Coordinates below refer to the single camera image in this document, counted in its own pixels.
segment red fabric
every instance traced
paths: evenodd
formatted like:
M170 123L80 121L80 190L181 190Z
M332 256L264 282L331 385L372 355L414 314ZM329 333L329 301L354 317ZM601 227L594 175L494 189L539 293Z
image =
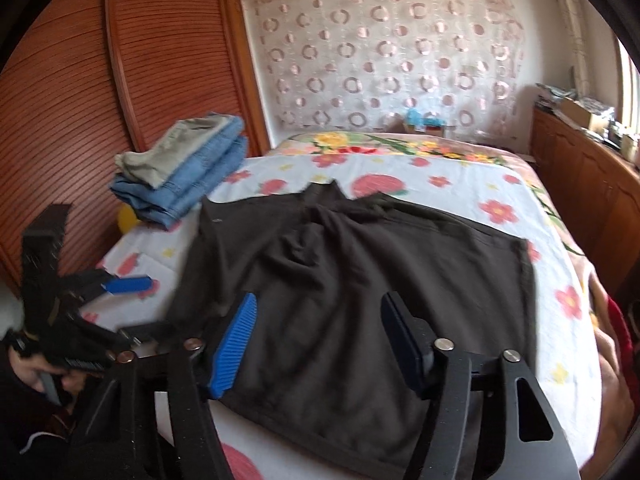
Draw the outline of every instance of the red fabric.
M631 343L631 335L626 327L625 319L622 316L619 306L616 302L609 298L609 321L616 333L618 344L620 345L620 365L622 366L622 374L625 377L626 385L631 394L631 400L636 407L636 415L640 410L640 383L638 376L634 372L634 347Z

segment window curtain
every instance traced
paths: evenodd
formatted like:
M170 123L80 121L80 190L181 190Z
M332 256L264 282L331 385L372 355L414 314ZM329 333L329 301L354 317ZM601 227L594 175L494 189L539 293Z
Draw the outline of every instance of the window curtain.
M590 74L587 49L584 44L586 25L580 0L557 0L562 12L564 26L572 42L575 88L580 97L590 93Z

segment metal screw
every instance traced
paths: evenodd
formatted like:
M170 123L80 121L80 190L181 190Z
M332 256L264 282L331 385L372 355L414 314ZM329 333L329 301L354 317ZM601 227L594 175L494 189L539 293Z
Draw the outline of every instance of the metal screw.
M441 337L440 339L436 339L433 344L438 350L443 350L445 352L453 350L454 347L453 341L451 339L445 339L443 337Z
M505 350L504 352L502 352L502 356L510 363L517 363L521 359L520 354L518 354L515 350Z
M202 347L202 341L197 337L191 337L184 342L184 347L189 351L199 350Z
M120 352L118 354L117 361L121 365L123 365L123 364L132 362L133 359L135 358L136 358L136 354L134 352L132 352L131 350L125 350L124 352Z

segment bed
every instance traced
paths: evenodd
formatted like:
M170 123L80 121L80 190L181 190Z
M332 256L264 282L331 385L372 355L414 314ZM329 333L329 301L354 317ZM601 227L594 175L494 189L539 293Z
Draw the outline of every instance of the bed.
M529 240L537 283L535 373L576 462L587 463L598 438L603 389L598 353L602 350L594 337L594 330L599 330L594 328L597 312L590 299L593 267L572 241L531 167L511 153L430 136L299 134L267 156L247 159L209 199L231 202L299 192L310 182L331 180L351 198L383 191ZM140 296L99 298L85 306L83 317L109 329L161 317L196 229L194 210L169 232L139 224L123 236L99 265L119 276L148 274L154 286ZM171 439L166 396L158 394L156 404L159 431ZM211 411L229 453L242 454L254 464L258 476L247 478L357 478L218 402L211 403ZM628 409L625 416L630 417Z

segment red flower print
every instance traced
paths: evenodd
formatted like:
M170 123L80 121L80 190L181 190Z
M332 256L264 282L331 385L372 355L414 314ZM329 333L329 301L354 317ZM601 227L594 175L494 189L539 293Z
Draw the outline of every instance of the red flower print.
M258 468L247 455L227 444L222 445L231 474L236 480L264 480Z
M228 182L229 184L235 184L239 180L242 180L244 178L249 178L250 176L251 176L251 172L248 170L236 171L235 173L230 174L225 179L225 182Z
M510 205L502 204L497 200L489 200L488 202L479 204L479 206L482 211L489 214L489 220L494 224L518 221L518 217Z
M343 164L347 161L346 155L318 155L311 159L318 168L327 168L332 164Z
M562 306L564 315L569 319L572 317L575 317L575 319L582 318L580 297L571 285L569 285L566 290L556 290L556 300L558 300L558 303Z
M347 146L346 148L338 148L339 153L361 153L363 155L373 155L377 153L376 148L365 148L364 146Z
M178 227L180 227L182 225L182 220L178 220L174 225L172 225L171 227L169 227L166 232L168 233L173 233Z
M394 176L366 174L358 177L351 184L351 192L358 198L369 196L376 192L402 195L407 191L404 182Z
M451 185L449 179L446 176L430 176L429 184L432 184L435 187L445 187Z
M503 175L502 178L505 181L507 181L509 184L519 184L520 183L520 179L515 175L506 174L506 175Z
M280 180L278 178L267 180L266 182L260 184L258 193L263 195L271 195L273 193L279 192L283 187L286 186L286 184L287 183L284 180Z
M532 264L542 257L531 240L527 240L527 252L529 253L529 260L531 260Z
M95 322L98 321L98 315L95 312L83 312L82 319L89 323L95 324Z
M156 294L159 288L160 282L158 280L153 280L151 283L151 288L149 290L143 290L142 292L139 292L138 297L141 300L144 300L145 298L151 298Z
M411 165L417 166L418 168L424 168L425 166L430 165L430 162L423 156L414 156L411 161Z
M131 271L138 266L138 257L140 253L131 253L116 269L116 276L123 277L131 274Z

